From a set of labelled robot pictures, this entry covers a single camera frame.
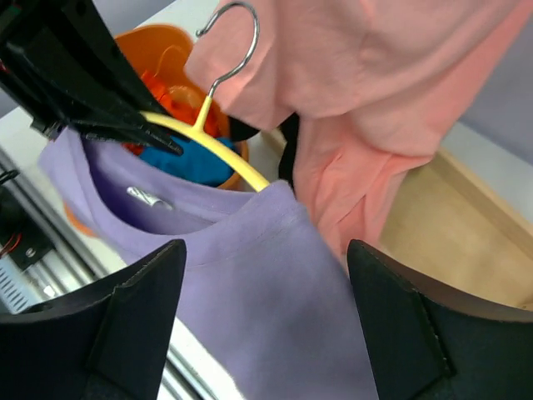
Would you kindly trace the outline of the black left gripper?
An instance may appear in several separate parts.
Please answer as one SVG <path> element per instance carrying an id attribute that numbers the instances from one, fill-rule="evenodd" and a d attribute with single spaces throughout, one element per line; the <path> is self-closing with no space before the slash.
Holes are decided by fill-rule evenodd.
<path id="1" fill-rule="evenodd" d="M 35 37 L 38 1 L 1 2 L 1 89 L 48 140 L 65 127 L 92 140 L 153 146 L 181 156 L 140 111 L 165 113 L 91 1 L 57 3 L 57 39 Z"/>

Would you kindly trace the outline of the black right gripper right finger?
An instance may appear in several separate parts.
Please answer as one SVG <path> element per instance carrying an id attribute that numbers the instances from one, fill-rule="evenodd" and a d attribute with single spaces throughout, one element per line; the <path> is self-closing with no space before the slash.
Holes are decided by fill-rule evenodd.
<path id="1" fill-rule="evenodd" d="M 530 399 L 532 313 L 417 272 L 360 240 L 347 265 L 381 399 Z"/>

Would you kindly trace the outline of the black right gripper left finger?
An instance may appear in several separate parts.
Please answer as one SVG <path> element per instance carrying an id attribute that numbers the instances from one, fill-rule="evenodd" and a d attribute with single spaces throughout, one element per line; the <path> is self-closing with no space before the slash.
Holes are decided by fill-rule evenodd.
<path id="1" fill-rule="evenodd" d="M 64 296 L 1 316 L 3 399 L 154 399 L 187 257 L 171 240 Z"/>

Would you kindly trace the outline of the orange t shirt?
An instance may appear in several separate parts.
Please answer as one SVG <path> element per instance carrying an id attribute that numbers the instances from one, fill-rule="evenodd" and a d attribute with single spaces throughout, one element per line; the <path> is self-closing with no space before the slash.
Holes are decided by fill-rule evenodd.
<path id="1" fill-rule="evenodd" d="M 203 104 L 201 97 L 189 86 L 167 86 L 155 73 L 145 70 L 141 80 L 147 86 L 156 100 L 170 113 L 170 115 L 187 124 L 194 125 Z M 210 110 L 204 131 L 214 138 L 222 136 L 217 115 Z M 122 146 L 130 153 L 140 156 L 143 145 L 123 143 Z"/>

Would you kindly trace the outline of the yellow clothes hanger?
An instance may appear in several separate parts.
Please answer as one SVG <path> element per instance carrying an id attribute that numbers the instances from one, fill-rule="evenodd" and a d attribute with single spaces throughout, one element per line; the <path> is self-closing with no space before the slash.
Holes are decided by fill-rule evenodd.
<path id="1" fill-rule="evenodd" d="M 190 105 L 191 108 L 197 110 L 194 123 L 188 124 L 179 119 L 175 119 L 174 117 L 176 114 L 173 109 L 170 109 L 171 115 L 169 117 L 154 112 L 144 112 L 142 115 L 151 123 L 169 128 L 175 133 L 183 133 L 187 138 L 190 138 L 203 146 L 232 168 L 233 174 L 219 186 L 220 189 L 236 189 L 237 184 L 240 181 L 244 181 L 253 190 L 260 192 L 269 185 L 269 182 L 247 162 L 247 145 L 244 144 L 239 146 L 239 148 L 244 150 L 244 153 L 241 155 L 232 151 L 229 147 L 226 147 L 219 141 L 219 137 L 227 138 L 230 136 L 229 119 L 221 110 L 220 106 L 213 100 L 216 89 L 226 80 L 237 75 L 251 60 L 252 55 L 257 48 L 260 32 L 257 12 L 254 7 L 247 2 L 231 1 L 215 11 L 207 21 L 206 25 L 196 31 L 196 36 L 200 38 L 206 35 L 211 28 L 213 28 L 222 14 L 229 11 L 231 8 L 244 8 L 251 14 L 253 21 L 251 44 L 243 59 L 232 70 L 222 74 L 213 81 L 209 90 L 205 93 L 204 99 L 200 99 L 203 91 L 189 82 L 188 78 L 185 77 L 183 67 L 179 67 L 177 72 L 173 73 L 170 70 L 172 65 L 164 60 L 164 57 L 167 54 L 170 54 L 173 58 L 183 61 L 185 57 L 190 54 L 190 52 L 183 47 L 184 44 L 192 44 L 192 41 L 185 33 L 182 34 L 184 38 L 180 40 L 178 44 L 172 44 L 163 50 L 157 65 L 154 68 L 144 67 L 141 69 L 140 78 L 147 85 L 148 89 L 151 90 L 152 94 L 156 96 L 156 99 L 162 97 L 163 90 L 166 90 L 167 93 L 182 92 L 179 97 L 168 98 L 168 101 L 163 104 L 165 110 L 169 110 L 169 106 L 172 102 L 179 101 L 181 103 L 187 103 L 191 98 L 196 99 L 196 101 Z M 215 129 L 218 130 L 219 137 L 213 137 L 210 134 Z"/>

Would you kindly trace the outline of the purple t shirt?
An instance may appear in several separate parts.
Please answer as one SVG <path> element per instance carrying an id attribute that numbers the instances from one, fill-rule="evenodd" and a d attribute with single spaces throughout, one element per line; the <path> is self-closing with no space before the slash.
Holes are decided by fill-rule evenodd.
<path id="1" fill-rule="evenodd" d="M 177 317 L 245 398 L 377 398 L 348 277 L 285 182 L 206 187 L 70 130 L 39 163 L 125 263 L 184 240 Z"/>

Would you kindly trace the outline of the blue t shirt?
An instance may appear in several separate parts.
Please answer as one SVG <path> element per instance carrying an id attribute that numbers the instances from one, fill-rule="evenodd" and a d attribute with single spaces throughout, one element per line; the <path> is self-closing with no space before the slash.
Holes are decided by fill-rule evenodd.
<path id="1" fill-rule="evenodd" d="M 217 187 L 232 176 L 233 169 L 199 143 L 173 140 L 182 147 L 181 156 L 155 147 L 144 147 L 135 154 L 150 166 L 193 183 Z"/>

